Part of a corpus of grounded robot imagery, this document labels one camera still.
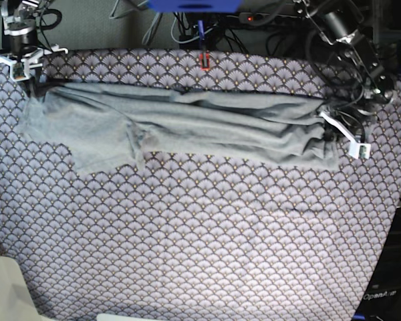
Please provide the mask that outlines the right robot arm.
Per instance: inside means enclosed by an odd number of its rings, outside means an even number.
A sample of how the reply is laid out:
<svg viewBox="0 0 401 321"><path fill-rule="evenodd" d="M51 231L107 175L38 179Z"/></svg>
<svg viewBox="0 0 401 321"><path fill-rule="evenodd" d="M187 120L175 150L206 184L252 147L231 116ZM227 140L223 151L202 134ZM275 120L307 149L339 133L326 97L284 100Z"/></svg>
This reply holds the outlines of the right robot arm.
<svg viewBox="0 0 401 321"><path fill-rule="evenodd" d="M56 28L62 21L62 13L50 7L51 1L4 1L1 5L3 35L9 40L9 48L0 53L0 64L9 68L9 77L28 96L37 89L43 67L43 58L68 49L42 43L39 36Z"/></svg>

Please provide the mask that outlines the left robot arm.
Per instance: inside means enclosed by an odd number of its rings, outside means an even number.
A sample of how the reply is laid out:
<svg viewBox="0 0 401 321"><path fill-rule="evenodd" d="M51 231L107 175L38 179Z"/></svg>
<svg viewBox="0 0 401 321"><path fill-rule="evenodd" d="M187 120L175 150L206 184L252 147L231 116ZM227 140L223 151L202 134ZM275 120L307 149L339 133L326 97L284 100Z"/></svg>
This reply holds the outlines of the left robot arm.
<svg viewBox="0 0 401 321"><path fill-rule="evenodd" d="M366 142L364 113L356 109L358 103L375 100L387 103L394 90L393 79L387 75L371 41L360 31L364 20L353 1L295 1L295 10L314 26L307 34L305 56L312 70L333 91L335 102L331 116L347 122L359 131L357 143ZM354 71L349 82L334 82L315 64L312 45L320 37L329 46L341 49L342 63Z"/></svg>

